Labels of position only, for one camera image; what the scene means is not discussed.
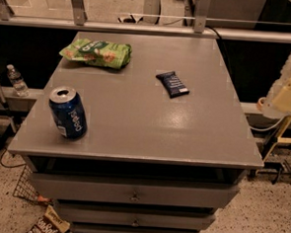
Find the dark blue rxbar wrapper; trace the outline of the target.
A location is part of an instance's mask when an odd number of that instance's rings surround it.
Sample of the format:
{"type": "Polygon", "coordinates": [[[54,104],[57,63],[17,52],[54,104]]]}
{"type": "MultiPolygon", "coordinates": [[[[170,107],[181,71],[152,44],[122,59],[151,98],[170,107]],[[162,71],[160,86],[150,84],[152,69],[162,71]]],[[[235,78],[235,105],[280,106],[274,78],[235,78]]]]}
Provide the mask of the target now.
{"type": "Polygon", "coordinates": [[[162,82],[171,99],[189,94],[188,88],[183,84],[183,81],[176,75],[175,72],[170,71],[161,73],[158,74],[156,78],[162,82]]]}

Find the blue pepsi can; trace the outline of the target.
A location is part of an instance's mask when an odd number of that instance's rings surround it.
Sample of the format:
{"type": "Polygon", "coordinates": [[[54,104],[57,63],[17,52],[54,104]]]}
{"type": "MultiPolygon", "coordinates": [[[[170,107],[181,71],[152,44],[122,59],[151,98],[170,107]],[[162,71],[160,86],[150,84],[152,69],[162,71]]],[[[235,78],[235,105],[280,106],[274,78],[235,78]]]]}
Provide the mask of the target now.
{"type": "Polygon", "coordinates": [[[48,97],[52,117],[60,134],[78,139],[88,130],[80,95],[72,87],[55,87],[48,97]]]}

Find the grey drawer cabinet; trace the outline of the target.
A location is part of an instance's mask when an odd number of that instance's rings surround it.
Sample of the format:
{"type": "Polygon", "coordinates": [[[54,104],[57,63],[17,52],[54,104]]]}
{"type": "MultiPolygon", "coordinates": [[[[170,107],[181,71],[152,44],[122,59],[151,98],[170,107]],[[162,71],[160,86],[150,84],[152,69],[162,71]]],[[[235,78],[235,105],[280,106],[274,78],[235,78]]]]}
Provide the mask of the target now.
{"type": "MultiPolygon", "coordinates": [[[[63,60],[48,81],[80,93],[88,123],[82,138],[60,135],[48,96],[36,100],[18,130],[9,148],[32,173],[238,186],[247,170],[262,166],[214,40],[111,34],[109,41],[132,46],[128,66],[113,71],[63,60]],[[188,95],[170,98],[156,78],[170,71],[188,95]]],[[[206,214],[220,209],[52,199],[206,214]]]]}

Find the green chip bag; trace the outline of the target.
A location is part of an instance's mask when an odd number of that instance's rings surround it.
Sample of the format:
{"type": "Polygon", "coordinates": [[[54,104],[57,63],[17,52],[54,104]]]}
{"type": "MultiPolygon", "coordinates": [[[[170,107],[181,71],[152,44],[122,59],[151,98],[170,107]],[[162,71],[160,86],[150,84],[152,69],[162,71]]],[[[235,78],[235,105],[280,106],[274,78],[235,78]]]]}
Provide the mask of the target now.
{"type": "Polygon", "coordinates": [[[106,40],[77,39],[59,53],[74,62],[84,62],[90,66],[120,69],[130,62],[130,44],[107,42],[106,40]]]}

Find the top grey drawer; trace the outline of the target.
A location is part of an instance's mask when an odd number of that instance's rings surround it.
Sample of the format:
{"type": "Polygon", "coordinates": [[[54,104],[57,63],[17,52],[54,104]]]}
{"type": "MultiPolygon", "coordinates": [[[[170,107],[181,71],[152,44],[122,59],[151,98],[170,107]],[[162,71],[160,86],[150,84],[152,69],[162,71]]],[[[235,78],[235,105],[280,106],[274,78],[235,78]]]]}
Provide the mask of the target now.
{"type": "Polygon", "coordinates": [[[31,184],[44,197],[166,206],[223,208],[239,188],[228,184],[185,183],[32,173],[31,184]]]}

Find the roll of tape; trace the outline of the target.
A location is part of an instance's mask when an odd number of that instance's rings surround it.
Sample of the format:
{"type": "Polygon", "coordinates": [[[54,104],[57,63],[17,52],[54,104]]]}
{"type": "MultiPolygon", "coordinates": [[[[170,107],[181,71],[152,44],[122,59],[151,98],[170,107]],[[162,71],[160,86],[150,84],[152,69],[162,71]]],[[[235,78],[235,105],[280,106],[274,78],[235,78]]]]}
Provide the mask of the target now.
{"type": "Polygon", "coordinates": [[[266,97],[261,97],[258,99],[258,102],[255,104],[256,108],[262,112],[262,107],[265,103],[266,97]]]}

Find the middle grey drawer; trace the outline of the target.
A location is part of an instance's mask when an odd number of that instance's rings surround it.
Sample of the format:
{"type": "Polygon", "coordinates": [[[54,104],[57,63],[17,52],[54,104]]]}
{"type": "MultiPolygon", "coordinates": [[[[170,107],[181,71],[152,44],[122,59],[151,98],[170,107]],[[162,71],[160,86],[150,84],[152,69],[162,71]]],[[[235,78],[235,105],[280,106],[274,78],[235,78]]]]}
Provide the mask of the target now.
{"type": "Polygon", "coordinates": [[[134,227],[205,230],[215,220],[214,214],[158,210],[151,208],[58,203],[57,214],[70,222],[117,224],[134,227]]]}

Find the clear plastic water bottle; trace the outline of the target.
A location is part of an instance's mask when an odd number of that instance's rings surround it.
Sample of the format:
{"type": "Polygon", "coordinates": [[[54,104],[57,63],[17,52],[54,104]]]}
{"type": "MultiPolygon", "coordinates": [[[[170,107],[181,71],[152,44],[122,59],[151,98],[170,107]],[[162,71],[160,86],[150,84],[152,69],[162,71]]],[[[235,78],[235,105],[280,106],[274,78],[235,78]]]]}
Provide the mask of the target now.
{"type": "Polygon", "coordinates": [[[9,81],[19,97],[26,97],[30,92],[21,72],[14,65],[7,66],[9,81]]]}

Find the yellow metal stand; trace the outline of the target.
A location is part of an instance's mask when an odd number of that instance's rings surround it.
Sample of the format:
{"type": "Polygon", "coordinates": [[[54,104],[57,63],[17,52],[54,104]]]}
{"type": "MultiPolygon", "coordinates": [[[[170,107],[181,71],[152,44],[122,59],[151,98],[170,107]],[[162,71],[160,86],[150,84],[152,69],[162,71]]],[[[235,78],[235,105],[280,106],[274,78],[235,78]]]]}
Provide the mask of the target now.
{"type": "Polygon", "coordinates": [[[291,124],[291,116],[286,116],[282,119],[281,125],[268,136],[263,144],[262,152],[260,153],[262,161],[265,162],[270,153],[278,144],[291,144],[291,138],[285,137],[284,133],[291,124]]]}

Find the brown snack bag on floor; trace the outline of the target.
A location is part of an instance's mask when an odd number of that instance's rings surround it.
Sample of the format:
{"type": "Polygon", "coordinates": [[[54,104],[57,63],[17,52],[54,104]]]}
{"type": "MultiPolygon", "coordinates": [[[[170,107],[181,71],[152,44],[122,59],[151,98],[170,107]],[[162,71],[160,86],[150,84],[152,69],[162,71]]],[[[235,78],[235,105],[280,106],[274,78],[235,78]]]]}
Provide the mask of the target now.
{"type": "Polygon", "coordinates": [[[66,233],[70,228],[68,221],[61,219],[52,205],[26,233],[66,233]]]}

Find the metal railing frame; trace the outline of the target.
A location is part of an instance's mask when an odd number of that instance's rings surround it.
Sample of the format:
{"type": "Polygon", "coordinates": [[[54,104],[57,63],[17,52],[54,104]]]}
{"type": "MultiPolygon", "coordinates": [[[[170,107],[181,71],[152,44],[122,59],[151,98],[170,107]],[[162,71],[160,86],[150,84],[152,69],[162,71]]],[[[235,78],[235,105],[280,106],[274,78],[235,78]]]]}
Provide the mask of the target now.
{"type": "Polygon", "coordinates": [[[0,0],[0,25],[291,43],[291,0],[0,0]]]}

